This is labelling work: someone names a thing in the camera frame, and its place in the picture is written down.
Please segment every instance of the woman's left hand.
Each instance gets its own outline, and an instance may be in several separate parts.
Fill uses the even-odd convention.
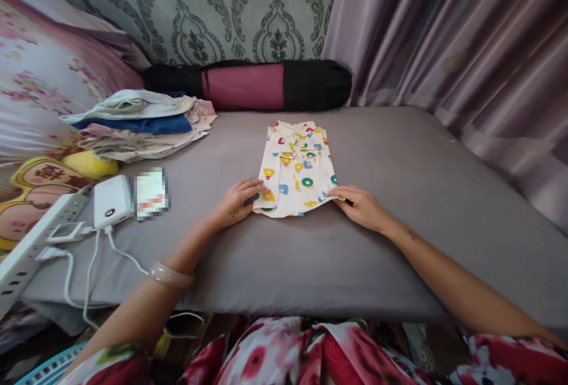
[[[228,227],[244,220],[253,211],[253,204],[244,206],[247,199],[267,190],[264,181],[246,179],[235,184],[225,193],[220,203],[213,208],[207,219],[219,228]]]

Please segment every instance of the white folded clothing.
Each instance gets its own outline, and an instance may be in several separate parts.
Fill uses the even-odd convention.
[[[72,125],[89,118],[130,120],[174,116],[190,110],[196,100],[195,97],[185,95],[172,98],[144,89],[123,89],[91,110],[76,115],[61,116],[61,120]]]
[[[267,191],[256,195],[253,212],[272,218],[303,216],[331,199],[337,186],[325,128],[312,121],[268,127],[259,179]]]

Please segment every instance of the wallpaper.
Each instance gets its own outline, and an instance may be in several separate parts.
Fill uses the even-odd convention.
[[[318,59],[333,0],[68,0],[129,33],[152,63]]]

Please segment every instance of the gray mattress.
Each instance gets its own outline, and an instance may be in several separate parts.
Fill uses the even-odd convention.
[[[153,221],[117,226],[115,240],[148,268],[233,183],[257,177],[266,128],[314,120],[327,127],[339,184],[373,194],[391,213],[486,280],[545,326],[568,331],[568,239],[425,111],[347,108],[289,114],[222,112],[209,136],[163,160],[134,163],[133,177],[163,166],[172,207]],[[92,206],[82,219],[92,221]],[[72,297],[83,299],[94,238],[76,254]],[[143,279],[103,240],[92,292],[122,302]],[[66,260],[45,265],[24,292],[64,302]],[[445,321],[448,313],[395,247],[328,203],[304,217],[253,214],[220,232],[179,308],[328,318]]]

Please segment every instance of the floral pillow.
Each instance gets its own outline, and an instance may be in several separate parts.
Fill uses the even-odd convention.
[[[100,42],[19,0],[0,0],[0,164],[80,151],[81,137],[59,116],[142,87]]]

